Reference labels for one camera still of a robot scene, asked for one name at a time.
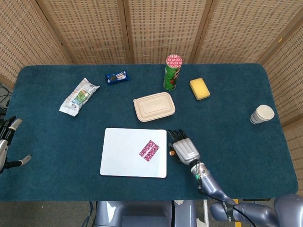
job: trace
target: robotic hand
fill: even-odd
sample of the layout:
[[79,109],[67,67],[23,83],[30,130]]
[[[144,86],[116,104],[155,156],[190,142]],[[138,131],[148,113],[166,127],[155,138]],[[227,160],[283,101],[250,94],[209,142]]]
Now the robotic hand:
[[13,116],[0,124],[0,174],[2,174],[4,169],[25,165],[32,158],[31,155],[27,155],[19,161],[7,161],[6,155],[10,143],[14,137],[17,127],[22,123],[21,119],[15,119],[16,117]]
[[218,202],[211,205],[211,214],[217,221],[239,221],[254,227],[303,227],[303,198],[299,195],[283,195],[275,200],[275,209],[254,204],[236,204],[214,180],[193,142],[182,131],[168,130],[174,142],[169,143],[179,162],[190,166],[198,181],[198,192]]

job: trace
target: paper cup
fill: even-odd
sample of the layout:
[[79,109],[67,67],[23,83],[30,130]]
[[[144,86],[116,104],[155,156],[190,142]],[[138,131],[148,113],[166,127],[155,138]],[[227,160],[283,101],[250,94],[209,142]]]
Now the paper cup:
[[275,112],[268,105],[260,105],[250,116],[250,122],[259,124],[273,119]]

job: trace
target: green can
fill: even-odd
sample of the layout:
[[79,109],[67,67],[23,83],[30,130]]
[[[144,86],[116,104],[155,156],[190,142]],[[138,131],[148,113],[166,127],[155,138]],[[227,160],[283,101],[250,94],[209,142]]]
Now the green can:
[[170,54],[166,58],[163,87],[171,91],[176,88],[177,79],[182,65],[182,58],[177,54]]

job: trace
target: white board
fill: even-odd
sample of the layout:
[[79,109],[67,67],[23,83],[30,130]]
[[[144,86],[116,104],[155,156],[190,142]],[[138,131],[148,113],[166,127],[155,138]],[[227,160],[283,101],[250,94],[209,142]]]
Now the white board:
[[[150,161],[140,152],[152,140],[159,149]],[[166,130],[106,128],[101,175],[166,177]]]

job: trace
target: yellow sponge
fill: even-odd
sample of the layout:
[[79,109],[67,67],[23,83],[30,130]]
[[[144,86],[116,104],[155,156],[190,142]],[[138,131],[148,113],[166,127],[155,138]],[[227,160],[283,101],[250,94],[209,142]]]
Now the yellow sponge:
[[189,82],[197,100],[201,100],[210,96],[209,90],[202,78],[193,79]]

